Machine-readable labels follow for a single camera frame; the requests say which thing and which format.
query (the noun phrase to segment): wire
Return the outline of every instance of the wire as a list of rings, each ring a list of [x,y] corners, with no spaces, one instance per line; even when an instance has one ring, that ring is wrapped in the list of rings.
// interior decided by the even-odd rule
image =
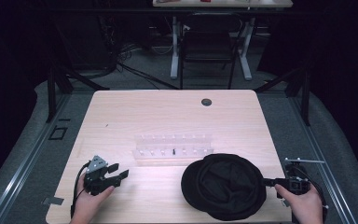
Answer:
[[[75,187],[74,187],[74,199],[72,200],[72,205],[71,205],[71,218],[74,216],[74,213],[75,213],[77,198],[78,198],[78,196],[80,195],[80,193],[83,192],[83,190],[85,189],[85,188],[83,188],[83,189],[80,191],[80,193],[79,193],[78,195],[76,195],[76,194],[77,194],[77,184],[78,184],[78,182],[79,182],[80,175],[81,175],[81,173],[83,172],[83,170],[90,165],[90,162],[91,162],[91,161],[89,161],[89,162],[87,162],[86,164],[84,164],[84,165],[82,166],[82,168],[80,169],[79,173],[77,174],[76,181],[75,181]]]
[[[172,89],[174,89],[174,90],[179,90],[179,88],[177,88],[177,87],[175,87],[175,86],[173,86],[173,85],[171,85],[171,84],[169,84],[169,83],[167,83],[167,82],[164,82],[164,81],[162,81],[162,80],[160,80],[160,79],[158,79],[158,78],[156,78],[156,77],[153,77],[153,76],[151,76],[151,75],[149,75],[149,74],[147,74],[147,73],[145,73],[145,72],[141,72],[141,71],[136,70],[136,69],[134,69],[134,68],[128,67],[128,66],[125,65],[124,63],[117,62],[117,64],[120,65],[123,69],[125,69],[125,70],[127,70],[127,71],[133,73],[134,75],[136,75],[136,76],[138,76],[138,77],[143,77],[143,78],[145,78],[146,81],[148,81],[150,84],[152,84],[152,85],[153,85],[155,88],[157,88],[157,89],[158,89],[158,87],[157,87],[155,84],[153,84],[152,82],[150,82],[149,80],[154,81],[154,82],[157,82],[157,83],[162,84],[162,85],[164,85],[164,86],[167,86],[167,87],[169,87],[169,88],[172,88]]]

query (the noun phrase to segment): white table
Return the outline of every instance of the white table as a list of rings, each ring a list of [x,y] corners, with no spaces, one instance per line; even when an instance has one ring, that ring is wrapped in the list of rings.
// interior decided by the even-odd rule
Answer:
[[[210,99],[205,106],[202,99]],[[129,176],[103,203],[94,223],[215,223],[190,206],[181,191],[185,168],[201,158],[137,160],[135,135],[210,134],[214,153],[237,154],[265,178],[284,177],[269,128],[253,91],[97,91],[89,105],[52,204],[48,223],[68,223],[77,172],[94,155],[119,163]],[[274,188],[260,210],[240,222],[284,222]]]
[[[253,7],[270,7],[270,8],[285,8],[291,7],[293,2],[291,0],[211,0],[211,2],[201,2],[200,0],[179,0],[166,3],[158,3],[157,0],[153,0],[154,7],[243,7],[244,10],[249,10]],[[246,22],[245,30],[243,35],[245,36],[245,41],[243,43],[242,49],[240,49],[240,60],[241,67],[244,78],[246,80],[252,80],[252,74],[249,68],[248,61],[246,59],[246,53],[249,47],[249,42],[252,37],[252,32],[254,30],[255,19],[251,19]],[[172,21],[172,45],[173,45],[173,54],[172,54],[172,66],[171,66],[171,78],[177,78],[177,70],[179,64],[179,55],[177,49],[177,36],[178,27],[176,18],[173,17]]]

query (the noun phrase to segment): black hat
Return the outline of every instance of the black hat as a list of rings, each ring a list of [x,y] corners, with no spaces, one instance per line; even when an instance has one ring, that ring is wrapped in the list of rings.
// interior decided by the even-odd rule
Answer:
[[[245,219],[266,200],[260,170],[237,155],[212,154],[191,163],[182,176],[186,201],[222,221]]]

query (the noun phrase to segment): chair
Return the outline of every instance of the chair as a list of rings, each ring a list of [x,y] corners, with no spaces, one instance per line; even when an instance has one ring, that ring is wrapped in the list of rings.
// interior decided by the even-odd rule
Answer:
[[[238,45],[245,27],[238,14],[194,13],[181,23],[182,41],[179,48],[180,89],[183,89],[184,63],[231,63],[228,89],[234,73]]]

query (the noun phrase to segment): human hand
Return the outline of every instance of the human hand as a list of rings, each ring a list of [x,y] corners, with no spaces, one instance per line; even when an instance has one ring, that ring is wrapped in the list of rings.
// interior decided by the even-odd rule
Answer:
[[[98,209],[101,203],[112,194],[114,187],[111,186],[101,192],[98,195],[90,195],[84,189],[84,177],[83,174],[78,181],[77,184],[77,194],[79,192],[80,195],[76,200],[76,209],[74,212],[74,216],[72,217],[71,224],[83,224],[90,223],[92,218],[97,214]]]
[[[281,185],[275,185],[277,192],[290,203],[293,214],[301,224],[323,223],[322,200],[318,190],[310,184],[306,194],[295,195]]]

